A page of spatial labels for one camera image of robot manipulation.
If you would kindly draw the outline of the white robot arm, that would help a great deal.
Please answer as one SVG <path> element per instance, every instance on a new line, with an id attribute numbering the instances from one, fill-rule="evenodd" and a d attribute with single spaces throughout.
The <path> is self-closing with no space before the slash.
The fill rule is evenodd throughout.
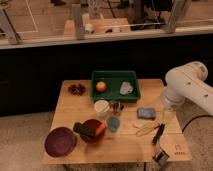
<path id="1" fill-rule="evenodd" d="M 189 99 L 213 116 L 213 87 L 205 83 L 207 77 L 208 69 L 199 61 L 170 69 L 160 96 L 164 108 L 175 110 Z"/>

